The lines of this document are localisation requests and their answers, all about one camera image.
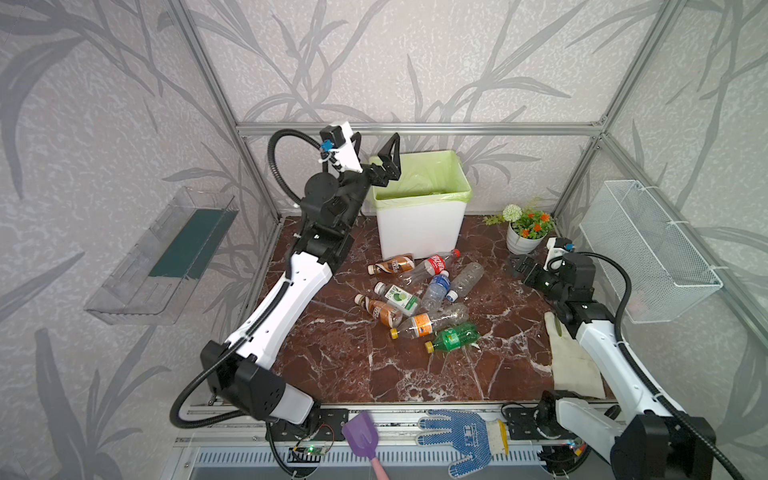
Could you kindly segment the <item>green Sprite bottle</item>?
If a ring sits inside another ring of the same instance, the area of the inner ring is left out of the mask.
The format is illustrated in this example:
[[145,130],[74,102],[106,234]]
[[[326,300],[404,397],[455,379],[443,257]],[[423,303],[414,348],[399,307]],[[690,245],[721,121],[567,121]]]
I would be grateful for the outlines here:
[[435,352],[447,353],[474,344],[479,338],[480,334],[476,326],[471,322],[464,322],[442,330],[432,341],[425,343],[425,348],[430,354]]

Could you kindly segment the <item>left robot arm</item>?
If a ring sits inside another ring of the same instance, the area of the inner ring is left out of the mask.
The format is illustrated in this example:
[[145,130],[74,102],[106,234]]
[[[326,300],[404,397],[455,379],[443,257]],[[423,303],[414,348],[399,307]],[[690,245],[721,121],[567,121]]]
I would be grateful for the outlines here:
[[[297,195],[277,165],[277,146],[286,137],[309,144],[318,154],[320,172]],[[378,153],[378,162],[360,161],[360,133],[347,123],[328,125],[314,139],[296,129],[280,129],[269,139],[266,160],[275,180],[301,211],[298,237],[286,254],[278,282],[239,328],[222,343],[210,341],[201,352],[203,370],[173,402],[169,420],[179,429],[197,429],[241,416],[284,421],[305,433],[319,426],[319,402],[288,384],[272,366],[285,339],[315,295],[332,279],[354,243],[352,230],[371,187],[385,187],[401,176],[399,134]],[[200,420],[182,417],[181,409],[202,384],[233,405],[233,410]]]

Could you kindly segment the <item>clear unlabelled plastic bottle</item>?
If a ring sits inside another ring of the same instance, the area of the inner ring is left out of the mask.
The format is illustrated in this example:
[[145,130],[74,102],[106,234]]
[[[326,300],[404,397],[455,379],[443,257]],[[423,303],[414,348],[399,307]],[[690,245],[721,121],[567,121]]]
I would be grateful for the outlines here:
[[484,267],[478,262],[472,262],[461,270],[458,276],[451,282],[451,288],[446,294],[446,299],[451,303],[465,298],[477,285],[485,273]]

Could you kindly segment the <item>red label cola bottle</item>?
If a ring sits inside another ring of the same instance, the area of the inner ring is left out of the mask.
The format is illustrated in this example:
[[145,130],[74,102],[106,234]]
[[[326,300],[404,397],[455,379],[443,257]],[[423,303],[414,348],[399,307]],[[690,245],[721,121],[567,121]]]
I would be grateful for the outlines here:
[[406,286],[429,280],[435,275],[439,275],[443,271],[446,271],[460,257],[461,253],[459,249],[452,249],[448,252],[434,254],[423,260],[413,270],[401,274],[399,280]]

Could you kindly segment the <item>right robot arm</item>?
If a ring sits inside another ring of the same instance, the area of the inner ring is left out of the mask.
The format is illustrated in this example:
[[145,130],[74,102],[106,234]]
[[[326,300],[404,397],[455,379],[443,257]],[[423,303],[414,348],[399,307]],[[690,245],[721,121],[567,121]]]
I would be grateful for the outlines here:
[[[613,267],[624,282],[614,311],[593,297],[595,263]],[[742,474],[717,447],[709,422],[693,417],[673,401],[637,359],[622,332],[632,293],[628,272],[615,260],[593,252],[565,252],[546,264],[513,255],[508,272],[540,292],[586,351],[615,396],[625,422],[599,413],[578,398],[555,401],[555,419],[580,437],[611,466],[617,479],[709,479],[720,464],[734,479]]]

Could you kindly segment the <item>lime label tea bottle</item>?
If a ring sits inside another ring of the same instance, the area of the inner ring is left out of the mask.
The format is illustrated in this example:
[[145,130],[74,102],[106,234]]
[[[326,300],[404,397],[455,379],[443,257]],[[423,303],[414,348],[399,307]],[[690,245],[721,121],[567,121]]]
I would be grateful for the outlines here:
[[378,282],[374,287],[374,292],[406,317],[414,316],[420,306],[420,299],[417,296],[394,284]]

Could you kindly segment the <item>brown gold coffee bottle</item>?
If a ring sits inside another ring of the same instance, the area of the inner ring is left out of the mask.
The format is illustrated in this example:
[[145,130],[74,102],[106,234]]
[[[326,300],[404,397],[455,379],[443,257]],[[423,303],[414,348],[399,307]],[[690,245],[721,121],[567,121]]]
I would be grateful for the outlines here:
[[398,255],[392,258],[381,260],[377,263],[367,266],[369,275],[377,274],[400,274],[411,271],[415,268],[415,262],[409,255]]

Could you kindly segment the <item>blue label Pocari bottle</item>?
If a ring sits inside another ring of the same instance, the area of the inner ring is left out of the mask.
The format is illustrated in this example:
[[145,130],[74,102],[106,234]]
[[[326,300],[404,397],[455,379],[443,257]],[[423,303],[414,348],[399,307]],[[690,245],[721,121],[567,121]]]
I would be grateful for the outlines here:
[[449,277],[448,271],[442,271],[431,279],[421,298],[420,311],[422,313],[436,311],[441,306],[450,290]]

